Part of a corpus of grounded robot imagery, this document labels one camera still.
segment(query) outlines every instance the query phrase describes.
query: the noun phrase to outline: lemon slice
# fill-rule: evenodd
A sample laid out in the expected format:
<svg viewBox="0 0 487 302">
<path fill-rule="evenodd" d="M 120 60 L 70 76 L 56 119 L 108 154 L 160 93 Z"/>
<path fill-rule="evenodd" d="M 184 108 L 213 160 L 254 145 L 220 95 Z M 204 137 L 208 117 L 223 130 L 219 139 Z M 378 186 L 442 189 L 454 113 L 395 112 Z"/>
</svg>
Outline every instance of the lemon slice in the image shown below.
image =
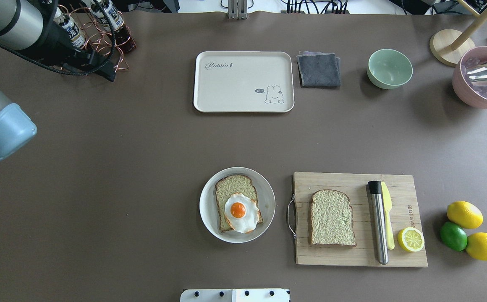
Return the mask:
<svg viewBox="0 0 487 302">
<path fill-rule="evenodd" d="M 398 244 L 408 252 L 418 252 L 424 248 L 424 237 L 420 230 L 407 227 L 398 234 Z"/>
</svg>

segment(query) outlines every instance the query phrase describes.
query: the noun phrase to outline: cutting board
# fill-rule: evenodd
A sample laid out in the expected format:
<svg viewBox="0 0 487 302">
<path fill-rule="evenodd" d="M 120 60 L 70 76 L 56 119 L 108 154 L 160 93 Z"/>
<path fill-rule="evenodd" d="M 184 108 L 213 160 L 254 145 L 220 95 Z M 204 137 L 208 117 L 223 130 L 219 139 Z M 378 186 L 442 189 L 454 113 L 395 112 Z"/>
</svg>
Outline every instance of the cutting board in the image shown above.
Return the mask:
<svg viewBox="0 0 487 302">
<path fill-rule="evenodd" d="M 427 267 L 426 249 L 407 252 L 398 245 L 398 233 L 406 227 L 422 231 L 419 205 L 413 176 L 386 174 L 294 173 L 296 205 L 296 263 L 322 266 L 384 266 L 376 260 L 376 243 L 369 203 L 368 182 L 381 180 L 387 184 L 393 201 L 390 212 L 395 248 L 389 250 L 385 266 Z M 333 189 L 348 195 L 353 208 L 353 231 L 357 247 L 332 245 L 315 247 L 309 244 L 309 203 L 313 193 Z"/>
</svg>

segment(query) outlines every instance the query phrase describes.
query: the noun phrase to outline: white floor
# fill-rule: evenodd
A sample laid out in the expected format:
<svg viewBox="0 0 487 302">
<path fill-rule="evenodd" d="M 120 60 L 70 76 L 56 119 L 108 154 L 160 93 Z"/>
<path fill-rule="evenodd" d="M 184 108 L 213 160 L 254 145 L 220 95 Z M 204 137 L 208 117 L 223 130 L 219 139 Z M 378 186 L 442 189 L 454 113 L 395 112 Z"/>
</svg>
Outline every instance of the white floor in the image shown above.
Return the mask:
<svg viewBox="0 0 487 302">
<path fill-rule="evenodd" d="M 318 2 L 315 0 L 318 10 L 322 11 L 326 3 Z M 359 13 L 359 14 L 384 14 L 384 15 L 403 15 L 404 11 L 402 8 L 396 6 L 389 0 L 347 0 L 347 9 L 349 13 Z M 186 12 L 211 12 L 220 11 L 226 12 L 228 6 L 228 0 L 179 0 L 180 10 L 179 13 Z M 309 11 L 311 13 L 316 13 L 314 5 L 309 1 Z M 268 12 L 280 12 L 281 10 L 286 10 L 286 3 L 281 0 L 247 0 L 247 6 L 251 6 L 248 9 L 248 13 L 254 11 L 268 11 Z M 305 4 L 301 6 L 301 10 L 307 13 L 307 8 Z"/>
</svg>

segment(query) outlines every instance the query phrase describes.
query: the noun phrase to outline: robotic arm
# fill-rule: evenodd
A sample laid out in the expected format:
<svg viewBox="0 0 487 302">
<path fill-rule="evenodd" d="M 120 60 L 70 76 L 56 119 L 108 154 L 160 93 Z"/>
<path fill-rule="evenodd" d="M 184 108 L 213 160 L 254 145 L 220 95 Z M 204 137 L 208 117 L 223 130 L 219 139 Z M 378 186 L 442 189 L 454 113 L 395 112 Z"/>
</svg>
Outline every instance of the robotic arm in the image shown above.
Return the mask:
<svg viewBox="0 0 487 302">
<path fill-rule="evenodd" d="M 66 31 L 53 21 L 57 5 L 58 0 L 0 0 L 0 47 L 60 74 L 95 73 L 114 81 L 115 69 L 110 58 L 115 39 L 108 57 L 93 49 L 74 47 Z M 109 26 L 114 37 L 113 25 Z M 53 69 L 54 65 L 68 71 Z M 36 132 L 31 119 L 0 92 L 0 160 L 20 149 Z"/>
</svg>

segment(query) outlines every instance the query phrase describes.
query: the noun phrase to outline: fried egg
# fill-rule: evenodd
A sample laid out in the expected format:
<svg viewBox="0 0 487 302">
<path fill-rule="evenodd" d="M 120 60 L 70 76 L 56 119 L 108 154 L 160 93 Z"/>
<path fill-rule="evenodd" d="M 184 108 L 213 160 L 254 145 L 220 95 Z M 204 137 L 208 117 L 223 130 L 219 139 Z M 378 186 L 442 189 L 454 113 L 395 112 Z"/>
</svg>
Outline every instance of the fried egg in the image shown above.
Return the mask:
<svg viewBox="0 0 487 302">
<path fill-rule="evenodd" d="M 257 201 L 242 193 L 232 194 L 225 204 L 225 218 L 234 231 L 251 233 L 259 222 Z"/>
</svg>

